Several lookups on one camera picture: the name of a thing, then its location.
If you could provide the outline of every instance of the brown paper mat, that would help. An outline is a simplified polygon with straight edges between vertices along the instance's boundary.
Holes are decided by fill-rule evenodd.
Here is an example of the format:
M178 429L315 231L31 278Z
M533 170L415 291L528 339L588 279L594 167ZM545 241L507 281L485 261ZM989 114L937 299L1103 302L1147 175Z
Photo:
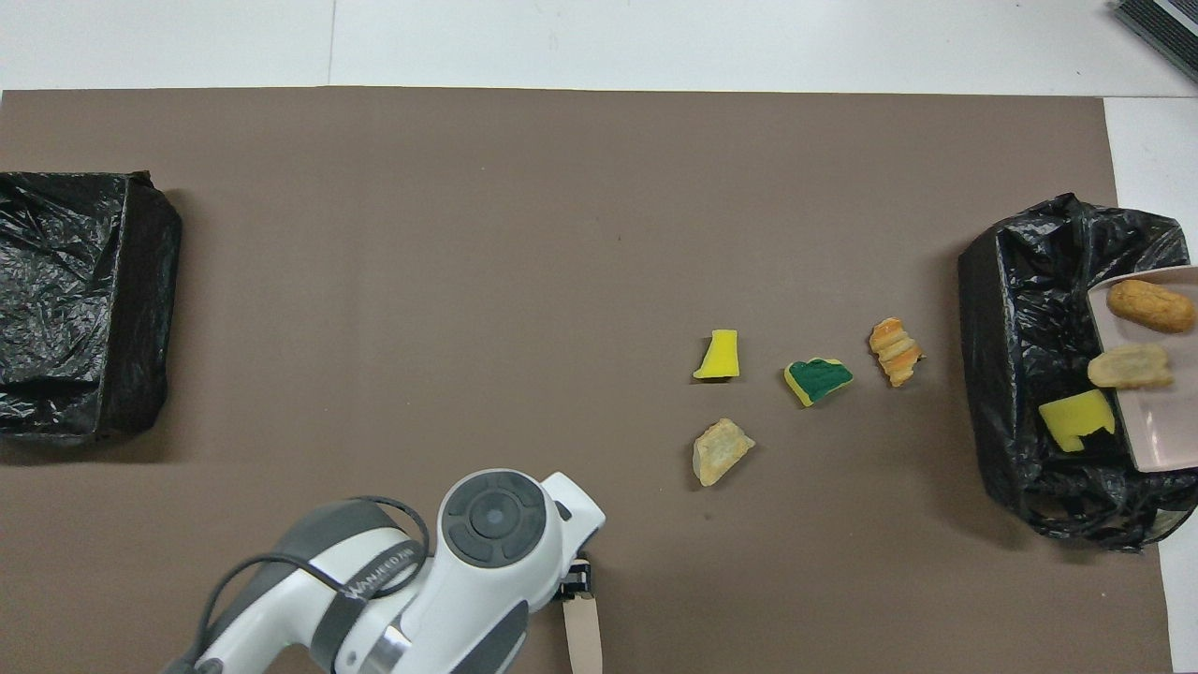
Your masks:
M157 672L310 508L431 518L492 466L606 510L616 674L1169 669L1155 552L1042 540L982 493L957 348L974 235L1114 204L1099 101L10 91L0 168L150 169L184 218L158 426L0 467L10 672ZM930 357L898 391L865 346L891 314ZM743 376L695 384L714 327ZM812 357L857 381L804 411L780 369ZM720 417L760 445L701 491ZM513 672L567 668L550 607Z

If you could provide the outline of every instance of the pink plate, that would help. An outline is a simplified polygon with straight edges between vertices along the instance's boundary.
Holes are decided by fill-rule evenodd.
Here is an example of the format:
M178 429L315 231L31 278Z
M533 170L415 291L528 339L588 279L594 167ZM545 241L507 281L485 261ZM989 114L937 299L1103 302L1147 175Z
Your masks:
M1198 467L1198 329L1166 334L1112 314L1107 292L1129 278L1163 285L1198 302L1198 266L1118 275L1090 287L1088 293L1103 350L1138 342L1157 344L1169 353L1172 387L1115 393L1136 468L1154 473Z

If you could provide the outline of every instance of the black trash bag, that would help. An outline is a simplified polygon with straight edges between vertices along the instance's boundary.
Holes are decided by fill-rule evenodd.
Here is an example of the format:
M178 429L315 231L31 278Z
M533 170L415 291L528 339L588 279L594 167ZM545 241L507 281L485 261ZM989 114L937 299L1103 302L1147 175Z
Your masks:
M0 174L0 438L153 426L180 235L147 172Z
M1139 473L1121 420L1114 435L1057 447L1039 407L1094 389L1094 284L1190 262L1176 220L1063 194L1004 219L957 260L961 351L986 492L1054 539L1135 552L1173 533L1198 504L1198 469ZM1106 391L1112 409L1118 402Z

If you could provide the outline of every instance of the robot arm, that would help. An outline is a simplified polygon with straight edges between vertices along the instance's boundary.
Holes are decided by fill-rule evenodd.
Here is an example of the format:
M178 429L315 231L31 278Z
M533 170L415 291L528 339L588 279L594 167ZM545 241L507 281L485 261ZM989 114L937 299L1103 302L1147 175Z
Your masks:
M504 672L528 614L550 601L603 523L603 511L562 474L538 484L513 470L480 472L446 496L441 552L420 569L420 546L376 505L331 504L276 551L309 560L337 589L294 566L266 565L213 624L198 664L176 661L165 674L259 674L292 643L338 674Z

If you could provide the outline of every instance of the yellow and green sponge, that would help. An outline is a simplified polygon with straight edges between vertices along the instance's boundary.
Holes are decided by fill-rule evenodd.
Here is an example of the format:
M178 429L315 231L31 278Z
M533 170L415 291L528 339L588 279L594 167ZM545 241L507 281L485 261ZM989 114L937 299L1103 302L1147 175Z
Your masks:
M803 407L809 408L828 394L848 387L853 381L853 374L839 360L811 359L786 366L782 378L799 397Z

